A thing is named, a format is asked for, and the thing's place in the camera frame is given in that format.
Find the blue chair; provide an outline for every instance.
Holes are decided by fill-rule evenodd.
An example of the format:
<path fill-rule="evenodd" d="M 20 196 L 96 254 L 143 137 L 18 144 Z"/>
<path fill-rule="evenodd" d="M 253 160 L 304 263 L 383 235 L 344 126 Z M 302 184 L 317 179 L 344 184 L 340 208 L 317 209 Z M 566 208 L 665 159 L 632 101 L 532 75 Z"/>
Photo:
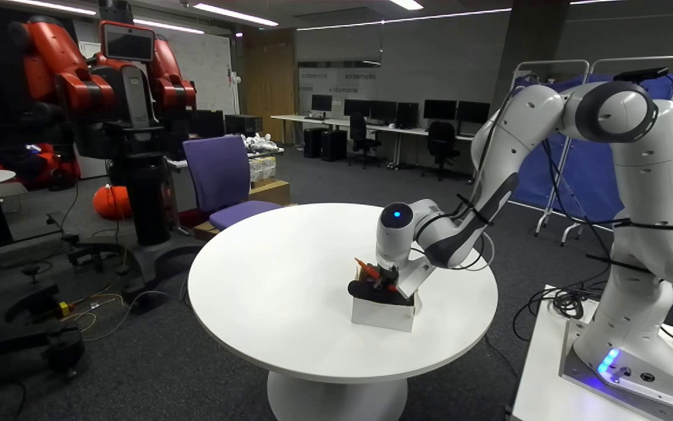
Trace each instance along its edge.
<path fill-rule="evenodd" d="M 214 229 L 227 229 L 246 218 L 277 208 L 269 201 L 250 201 L 250 165 L 241 137 L 185 139 L 195 208 L 202 209 Z"/>

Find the ceiling light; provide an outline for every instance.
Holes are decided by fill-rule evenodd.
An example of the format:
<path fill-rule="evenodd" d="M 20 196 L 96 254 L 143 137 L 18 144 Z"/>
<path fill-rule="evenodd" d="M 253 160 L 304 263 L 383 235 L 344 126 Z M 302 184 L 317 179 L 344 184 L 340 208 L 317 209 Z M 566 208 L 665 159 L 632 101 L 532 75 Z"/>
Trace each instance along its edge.
<path fill-rule="evenodd" d="M 178 32 L 194 32 L 194 34 L 202 34 L 202 30 L 199 30 L 199 27 L 172 26 L 172 22 L 163 22 L 163 21 L 132 19 L 132 22 L 152 26 L 152 27 L 166 27 L 166 30 L 178 30 Z"/>
<path fill-rule="evenodd" d="M 569 5 L 602 5 L 602 1 L 618 1 L 618 0 L 573 0 Z M 510 13 L 512 7 L 499 9 L 471 9 L 471 12 L 452 12 L 452 13 L 424 13 L 424 15 L 406 15 L 406 19 L 381 19 L 381 21 L 358 21 L 358 22 L 339 22 L 339 26 L 309 26 L 296 27 L 296 32 L 317 32 L 317 30 L 339 30 L 339 27 L 364 27 L 364 26 L 394 26 L 394 22 L 410 22 L 410 21 L 441 21 L 441 19 L 465 19 L 465 15 L 486 15 L 486 13 Z"/>
<path fill-rule="evenodd" d="M 256 26 L 277 26 L 276 21 L 269 21 L 269 19 L 258 19 L 258 15 L 253 15 L 253 13 L 241 13 L 241 12 L 233 12 L 233 9 L 213 7 L 213 5 L 205 5 L 205 1 L 195 1 L 194 9 L 201 9 L 201 12 L 207 12 L 207 13 L 216 13 L 216 15 L 227 15 L 227 19 L 236 19 L 236 21 L 250 21 L 250 22 L 256 22 Z"/>
<path fill-rule="evenodd" d="M 10 1 L 41 7 L 41 9 L 57 9 L 57 12 L 70 12 L 70 13 L 83 13 L 83 15 L 96 15 L 94 9 L 64 7 L 64 5 L 53 5 L 53 1 L 38 1 L 38 0 L 10 0 Z"/>
<path fill-rule="evenodd" d="M 408 12 L 423 9 L 423 5 L 417 5 L 416 0 L 389 0 L 389 1 L 400 5 L 400 7 L 408 9 Z"/>

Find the white robot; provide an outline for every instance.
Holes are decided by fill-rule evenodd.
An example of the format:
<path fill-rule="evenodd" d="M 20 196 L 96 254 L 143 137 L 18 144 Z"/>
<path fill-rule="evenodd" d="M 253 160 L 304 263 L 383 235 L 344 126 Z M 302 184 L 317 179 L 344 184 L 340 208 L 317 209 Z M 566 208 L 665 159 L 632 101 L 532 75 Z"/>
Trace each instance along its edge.
<path fill-rule="evenodd" d="M 383 208 L 378 267 L 404 299 L 434 267 L 457 269 L 506 202 L 526 153 L 554 130 L 609 143 L 623 202 L 616 218 L 632 221 L 614 229 L 607 288 L 573 351 L 609 385 L 673 407 L 673 346 L 658 336 L 673 304 L 673 102 L 646 98 L 637 83 L 513 92 L 475 136 L 469 202 L 457 214 L 429 198 Z M 414 240 L 424 250 L 421 258 L 408 258 Z"/>

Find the ceiling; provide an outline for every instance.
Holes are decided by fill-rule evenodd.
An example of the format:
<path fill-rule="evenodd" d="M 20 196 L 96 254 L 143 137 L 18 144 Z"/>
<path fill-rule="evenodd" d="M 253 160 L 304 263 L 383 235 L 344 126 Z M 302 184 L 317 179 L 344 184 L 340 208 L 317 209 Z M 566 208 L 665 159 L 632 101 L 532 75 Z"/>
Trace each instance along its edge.
<path fill-rule="evenodd" d="M 130 0 L 136 7 L 195 15 L 202 12 L 187 9 L 180 0 Z M 274 19 L 281 27 L 334 26 L 354 21 L 381 21 L 396 15 L 416 15 L 389 0 L 205 0 L 207 5 Z M 417 13 L 447 13 L 465 9 L 510 7 L 512 0 L 417 0 Z"/>

